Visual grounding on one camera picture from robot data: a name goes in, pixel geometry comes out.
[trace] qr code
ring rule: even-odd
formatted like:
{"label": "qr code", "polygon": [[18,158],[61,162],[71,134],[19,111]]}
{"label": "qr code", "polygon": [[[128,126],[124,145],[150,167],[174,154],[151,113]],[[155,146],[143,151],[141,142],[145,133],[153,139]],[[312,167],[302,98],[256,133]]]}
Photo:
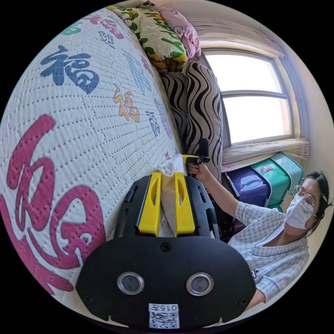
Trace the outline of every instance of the qr code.
{"label": "qr code", "polygon": [[178,311],[165,312],[167,305],[152,305],[149,307],[150,328],[177,329],[180,328]]}

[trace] window pane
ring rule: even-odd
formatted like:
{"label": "window pane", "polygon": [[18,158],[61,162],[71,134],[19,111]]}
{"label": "window pane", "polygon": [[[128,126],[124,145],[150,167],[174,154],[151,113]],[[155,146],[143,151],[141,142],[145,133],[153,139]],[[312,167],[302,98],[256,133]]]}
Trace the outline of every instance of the window pane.
{"label": "window pane", "polygon": [[285,99],[242,96],[223,100],[232,144],[291,133]]}
{"label": "window pane", "polygon": [[271,63],[247,56],[205,55],[220,90],[266,90],[282,93]]}

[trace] hand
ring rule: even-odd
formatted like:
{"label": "hand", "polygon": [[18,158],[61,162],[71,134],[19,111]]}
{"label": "hand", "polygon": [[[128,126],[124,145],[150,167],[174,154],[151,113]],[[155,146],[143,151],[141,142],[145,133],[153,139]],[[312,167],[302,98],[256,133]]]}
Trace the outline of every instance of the hand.
{"label": "hand", "polygon": [[202,183],[204,183],[210,176],[210,171],[208,170],[208,167],[206,167],[204,163],[201,163],[199,165],[189,164],[188,172],[190,174],[195,174],[196,179],[198,181],[201,181]]}

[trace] zebra striped pillow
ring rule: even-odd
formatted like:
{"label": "zebra striped pillow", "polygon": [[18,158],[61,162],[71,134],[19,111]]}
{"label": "zebra striped pillow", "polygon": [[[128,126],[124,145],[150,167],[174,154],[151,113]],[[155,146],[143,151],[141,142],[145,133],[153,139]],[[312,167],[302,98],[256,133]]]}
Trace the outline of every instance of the zebra striped pillow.
{"label": "zebra striped pillow", "polygon": [[174,114],[182,143],[186,143],[187,130],[187,91],[184,74],[178,72],[161,73],[171,109]]}
{"label": "zebra striped pillow", "polygon": [[186,152],[195,154],[200,139],[208,138],[210,162],[206,166],[221,183],[223,116],[217,78],[210,69],[195,61],[188,63],[185,77],[188,101]]}

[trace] face mask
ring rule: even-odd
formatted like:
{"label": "face mask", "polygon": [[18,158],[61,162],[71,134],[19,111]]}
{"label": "face mask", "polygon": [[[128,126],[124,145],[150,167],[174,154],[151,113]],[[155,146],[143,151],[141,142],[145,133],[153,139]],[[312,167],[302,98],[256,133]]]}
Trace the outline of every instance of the face mask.
{"label": "face mask", "polygon": [[306,221],[313,216],[313,207],[302,196],[295,197],[286,211],[286,222],[297,229],[307,230]]}

